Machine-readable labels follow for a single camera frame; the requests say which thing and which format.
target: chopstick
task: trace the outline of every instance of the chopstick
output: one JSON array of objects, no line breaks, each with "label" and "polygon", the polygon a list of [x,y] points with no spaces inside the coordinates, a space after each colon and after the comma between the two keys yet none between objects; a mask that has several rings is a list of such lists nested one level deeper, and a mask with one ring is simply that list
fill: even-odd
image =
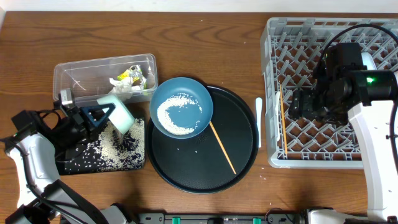
[{"label": "chopstick", "polygon": [[217,132],[216,132],[216,129],[214,128],[213,123],[212,123],[211,121],[210,121],[210,127],[211,127],[211,129],[213,130],[214,135],[215,135],[216,138],[217,138],[218,144],[220,144],[221,149],[223,150],[223,153],[224,153],[224,155],[225,155],[225,158],[226,158],[226,160],[228,161],[229,165],[230,165],[231,168],[232,168],[232,171],[234,172],[234,174],[236,174],[235,169],[234,169],[234,166],[232,166],[232,162],[230,161],[230,159],[229,159],[229,157],[228,157],[228,154],[226,153],[225,148],[224,148],[224,146],[223,146],[223,143],[221,143],[220,137],[218,137],[218,134],[217,134]]},{"label": "chopstick", "polygon": [[285,154],[287,154],[286,128],[285,128],[285,111],[284,111],[284,95],[282,93],[282,87],[280,88],[280,113],[282,115],[282,133],[284,135]]}]

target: black tray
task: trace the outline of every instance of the black tray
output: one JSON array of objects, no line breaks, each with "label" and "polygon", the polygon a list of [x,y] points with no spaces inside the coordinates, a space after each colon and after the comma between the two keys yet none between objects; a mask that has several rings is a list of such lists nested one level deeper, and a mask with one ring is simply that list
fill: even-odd
[{"label": "black tray", "polygon": [[225,190],[239,182],[251,168],[258,151],[254,116],[233,92],[208,86],[214,111],[211,122],[234,165],[226,160],[213,131],[208,126],[190,139],[173,139],[149,121],[146,147],[157,173],[174,187],[196,194]]}]

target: blue bowl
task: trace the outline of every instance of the blue bowl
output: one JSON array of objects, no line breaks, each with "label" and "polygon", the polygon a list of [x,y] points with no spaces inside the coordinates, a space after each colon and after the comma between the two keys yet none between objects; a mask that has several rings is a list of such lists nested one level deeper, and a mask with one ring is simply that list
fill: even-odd
[{"label": "blue bowl", "polygon": [[[197,105],[187,104],[170,107],[167,112],[173,123],[181,128],[193,128],[189,134],[176,135],[168,132],[157,117],[158,107],[171,96],[188,94]],[[201,133],[208,125],[213,116],[213,100],[208,90],[198,81],[191,78],[172,78],[163,82],[155,91],[150,101],[150,117],[156,128],[163,134],[175,139],[187,139]]]}]

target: wood surface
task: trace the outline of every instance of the wood surface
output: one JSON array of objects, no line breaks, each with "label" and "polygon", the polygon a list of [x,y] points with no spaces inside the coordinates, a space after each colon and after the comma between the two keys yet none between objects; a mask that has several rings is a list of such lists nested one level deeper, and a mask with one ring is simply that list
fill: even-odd
[{"label": "wood surface", "polygon": [[[179,76],[199,78],[232,90],[255,114],[255,99],[265,95],[259,39],[270,17],[398,16],[8,12],[0,33],[0,137],[15,133],[11,117],[21,110],[52,108],[56,64],[144,53],[155,55],[160,83]],[[148,119],[148,102],[129,107],[141,108]],[[136,213],[265,214],[274,207],[299,211],[314,206],[366,213],[362,170],[272,168],[267,161],[264,121],[261,131],[263,146],[247,176],[217,194],[182,192],[161,179],[149,161],[142,170],[63,176],[62,180],[100,209],[120,202]],[[16,167],[1,152],[0,222],[15,211],[18,197]]]}]

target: clear plastic container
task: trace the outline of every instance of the clear plastic container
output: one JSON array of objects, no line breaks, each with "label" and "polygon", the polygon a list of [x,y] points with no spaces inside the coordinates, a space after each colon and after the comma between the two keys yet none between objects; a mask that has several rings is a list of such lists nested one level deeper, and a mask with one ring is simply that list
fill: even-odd
[{"label": "clear plastic container", "polygon": [[149,101],[158,85],[156,61],[152,54],[58,64],[54,69],[53,99],[58,100],[60,90],[70,88],[77,106],[97,105],[96,100],[107,95],[114,87],[109,78],[117,80],[118,75],[133,65],[140,65],[142,74],[147,78],[146,89],[116,95],[123,103]]}]

